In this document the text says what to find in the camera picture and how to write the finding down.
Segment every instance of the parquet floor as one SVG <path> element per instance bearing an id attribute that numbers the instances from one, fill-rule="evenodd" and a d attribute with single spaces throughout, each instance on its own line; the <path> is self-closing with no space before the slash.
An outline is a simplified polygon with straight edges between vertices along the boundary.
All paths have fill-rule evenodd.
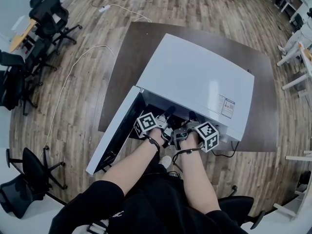
<path id="1" fill-rule="evenodd" d="M 271 210 L 273 203 L 282 204 L 293 197 L 299 175 L 307 163 L 286 161 L 285 155 L 301 155 L 303 150 L 310 149 L 312 114 L 305 97 L 297 98 L 294 89 L 281 90 L 299 67 L 294 62 L 282 67 L 275 65 L 280 59 L 277 46 L 286 43 L 292 28 L 287 17 L 279 14 L 268 0 L 66 0 L 63 5 L 70 13 L 69 26 L 80 23 L 83 29 L 72 34 L 77 45 L 65 40 L 61 55 L 51 60 L 58 71 L 45 71 L 44 85 L 33 96 L 38 109 L 29 109 L 27 117 L 22 116 L 20 107 L 13 111 L 10 129 L 13 157 L 21 157 L 24 147 L 40 156 L 59 92 L 73 63 L 95 45 L 106 44 L 117 55 L 130 22 L 139 18 L 117 7 L 101 14 L 92 2 L 96 6 L 119 4 L 152 22 L 209 31 L 267 54 L 278 98 L 276 152 L 237 152 L 232 158 L 208 153 L 202 154 L 202 158 L 218 197 L 227 196 L 236 184 L 237 195 L 255 198 L 252 214 Z M 98 131 L 98 123 L 114 61 L 105 48 L 90 51 L 74 67 L 60 99 L 48 140 L 51 149 L 48 162 L 52 165 L 64 160 L 67 164 L 65 169 L 57 169 L 55 176 L 65 182 L 68 189 L 61 191 L 54 187 L 52 191 L 64 201 L 83 192 L 102 175 L 99 172 L 89 177 L 85 169 L 103 136 Z M 127 140 L 122 155 L 137 145 L 138 141 Z"/>

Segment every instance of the shoe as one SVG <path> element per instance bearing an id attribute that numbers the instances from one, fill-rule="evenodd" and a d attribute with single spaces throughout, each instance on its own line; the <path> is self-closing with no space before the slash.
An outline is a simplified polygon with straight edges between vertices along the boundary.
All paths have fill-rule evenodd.
<path id="1" fill-rule="evenodd" d="M 282 59 L 284 59 L 284 58 L 285 58 L 285 56 L 282 56 Z M 287 61 L 286 61 L 286 63 L 288 63 L 288 64 L 289 64 L 289 60 L 287 60 Z"/>
<path id="2" fill-rule="evenodd" d="M 159 164 L 163 165 L 166 169 L 171 165 L 172 163 L 172 158 L 170 156 L 164 156 L 161 158 Z"/>
<path id="3" fill-rule="evenodd" d="M 278 46 L 278 49 L 279 49 L 280 52 L 283 53 L 283 55 L 287 54 L 287 51 L 284 48 L 282 48 L 281 46 Z"/>

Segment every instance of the wrist strap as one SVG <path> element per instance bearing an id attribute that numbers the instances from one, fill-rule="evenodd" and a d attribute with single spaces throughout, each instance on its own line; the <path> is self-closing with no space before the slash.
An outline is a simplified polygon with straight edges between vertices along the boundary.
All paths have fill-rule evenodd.
<path id="1" fill-rule="evenodd" d="M 150 142 L 151 144 L 155 145 L 155 146 L 157 147 L 157 151 L 160 152 L 160 146 L 159 146 L 159 144 L 157 143 L 157 141 L 154 140 L 153 138 L 149 137 L 149 136 L 146 135 L 146 134 L 143 134 L 143 135 L 149 140 L 149 142 Z"/>

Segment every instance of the forearm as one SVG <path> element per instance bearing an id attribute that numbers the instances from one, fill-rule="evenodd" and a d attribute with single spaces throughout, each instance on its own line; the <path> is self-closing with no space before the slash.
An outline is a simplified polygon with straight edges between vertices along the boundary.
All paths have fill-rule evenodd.
<path id="1" fill-rule="evenodd" d="M 206 214 L 220 210 L 215 190 L 209 181 L 199 151 L 181 154 L 184 191 L 194 209 Z"/>
<path id="2" fill-rule="evenodd" d="M 157 147 L 145 140 L 134 152 L 111 167 L 102 180 L 118 185 L 126 195 L 143 175 L 157 152 Z"/>

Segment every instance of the brown table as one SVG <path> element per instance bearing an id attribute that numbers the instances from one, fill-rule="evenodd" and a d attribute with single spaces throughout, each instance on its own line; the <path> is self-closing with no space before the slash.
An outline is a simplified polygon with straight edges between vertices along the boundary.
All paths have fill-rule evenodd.
<path id="1" fill-rule="evenodd" d="M 130 24 L 111 75 L 98 130 L 106 131 L 119 106 L 131 87 L 136 85 L 166 33 L 215 52 L 254 75 L 249 117 L 244 137 L 237 150 L 274 152 L 278 134 L 278 113 L 269 57 L 222 36 L 168 24 L 148 22 Z M 231 144 L 221 142 L 220 149 L 231 151 Z"/>

